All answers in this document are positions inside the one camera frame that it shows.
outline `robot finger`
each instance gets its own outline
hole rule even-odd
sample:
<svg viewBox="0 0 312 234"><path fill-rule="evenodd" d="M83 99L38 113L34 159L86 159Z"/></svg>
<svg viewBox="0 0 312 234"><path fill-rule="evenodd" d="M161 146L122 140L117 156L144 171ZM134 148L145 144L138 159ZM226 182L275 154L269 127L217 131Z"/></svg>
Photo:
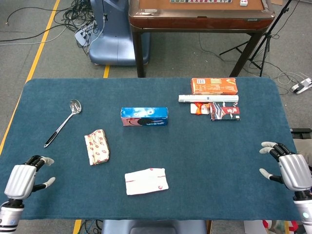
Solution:
<svg viewBox="0 0 312 234"><path fill-rule="evenodd" d="M285 145L283 145L282 143L277 143L277 144L285 152L286 155L293 155L294 154L289 149L287 149L287 147Z"/></svg>
<svg viewBox="0 0 312 234"><path fill-rule="evenodd" d="M50 166L51 164L54 163L54 160L49 158L49 157L41 157L39 159L37 159L34 163L34 166L37 168L36 171L39 171L39 169L44 165L47 164L48 166Z"/></svg>
<svg viewBox="0 0 312 234"><path fill-rule="evenodd" d="M278 145L276 142L264 141L261 143L263 147L272 147L274 148L280 155L286 155L287 153Z"/></svg>
<svg viewBox="0 0 312 234"><path fill-rule="evenodd" d="M281 156L274 148L272 147L264 147L259 151L261 154L270 153L277 162L279 162L278 158Z"/></svg>
<svg viewBox="0 0 312 234"><path fill-rule="evenodd" d="M50 185L52 185L52 184L54 183L54 181L55 181L55 177L51 177L51 178L50 178L47 182L45 182L45 183L34 185L32 192L36 192L36 191L41 190L41 189L46 189L46 188L48 188Z"/></svg>
<svg viewBox="0 0 312 234"><path fill-rule="evenodd" d="M25 162L24 164L25 165L33 165L33 163L35 161L37 161L38 158L41 158L41 156L39 155L35 155L35 156L32 156L30 159L27 160L27 162Z"/></svg>
<svg viewBox="0 0 312 234"><path fill-rule="evenodd" d="M275 182L284 184L283 178L282 178L281 176L272 175L272 174L268 173L268 172L267 172L265 169L263 169L263 168L260 168L259 171L260 171L260 173L261 173L266 179L269 179L269 180L272 180L272 181L275 181Z"/></svg>

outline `orange box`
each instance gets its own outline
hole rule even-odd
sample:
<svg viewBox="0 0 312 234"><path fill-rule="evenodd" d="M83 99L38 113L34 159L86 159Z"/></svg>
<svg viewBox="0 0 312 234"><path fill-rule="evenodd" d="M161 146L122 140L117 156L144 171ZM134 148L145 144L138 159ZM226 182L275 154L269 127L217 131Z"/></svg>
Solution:
<svg viewBox="0 0 312 234"><path fill-rule="evenodd" d="M193 95L236 95L235 78L192 78Z"/></svg>

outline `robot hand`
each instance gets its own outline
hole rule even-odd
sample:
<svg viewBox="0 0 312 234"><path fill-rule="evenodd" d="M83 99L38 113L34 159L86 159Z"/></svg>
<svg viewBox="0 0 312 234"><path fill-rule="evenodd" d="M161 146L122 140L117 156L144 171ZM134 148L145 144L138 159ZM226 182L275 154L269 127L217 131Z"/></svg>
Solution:
<svg viewBox="0 0 312 234"><path fill-rule="evenodd" d="M28 198L32 192L45 189L53 184L55 177L43 184L35 185L37 171L44 164L50 166L53 163L54 160L51 158L32 156L24 164L14 166L4 191L9 200L0 207L0 233L14 233L24 210L23 200Z"/></svg>
<svg viewBox="0 0 312 234"><path fill-rule="evenodd" d="M282 176L272 175L261 168L261 174L294 191L293 201L299 210L307 234L312 234L312 176L304 157L290 152L285 145L275 142L263 142L261 154L269 153L277 161Z"/></svg>

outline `folded napkin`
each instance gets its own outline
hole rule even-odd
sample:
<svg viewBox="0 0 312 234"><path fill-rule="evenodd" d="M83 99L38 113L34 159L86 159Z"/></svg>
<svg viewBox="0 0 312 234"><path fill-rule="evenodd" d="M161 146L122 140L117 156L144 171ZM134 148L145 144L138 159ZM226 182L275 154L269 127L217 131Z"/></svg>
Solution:
<svg viewBox="0 0 312 234"><path fill-rule="evenodd" d="M90 165L96 165L109 160L109 148L102 129L95 130L84 136L87 145Z"/></svg>
<svg viewBox="0 0 312 234"><path fill-rule="evenodd" d="M164 168L149 168L125 174L127 195L146 194L169 189Z"/></svg>

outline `blue box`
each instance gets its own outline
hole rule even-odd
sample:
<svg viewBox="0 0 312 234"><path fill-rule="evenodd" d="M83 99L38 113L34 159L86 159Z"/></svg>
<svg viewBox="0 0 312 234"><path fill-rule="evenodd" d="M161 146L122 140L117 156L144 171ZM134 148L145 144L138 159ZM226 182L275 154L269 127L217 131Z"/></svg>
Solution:
<svg viewBox="0 0 312 234"><path fill-rule="evenodd" d="M167 107L122 107L121 121L123 126L162 126L167 125Z"/></svg>

